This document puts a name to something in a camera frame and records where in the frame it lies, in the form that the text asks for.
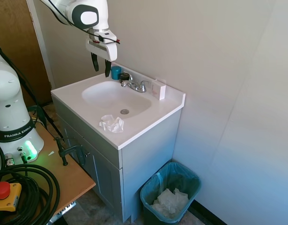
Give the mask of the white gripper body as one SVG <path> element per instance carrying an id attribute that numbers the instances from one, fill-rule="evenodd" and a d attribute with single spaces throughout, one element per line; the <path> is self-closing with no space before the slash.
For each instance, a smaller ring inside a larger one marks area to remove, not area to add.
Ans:
<path id="1" fill-rule="evenodd" d="M 90 38 L 86 39 L 86 49 L 97 55 L 100 56 L 110 62 L 113 62 L 117 59 L 118 57 L 118 52 L 117 52 L 117 44 L 116 43 L 109 43 L 109 44 L 104 44 L 104 43 L 95 43 L 93 40 Z"/>

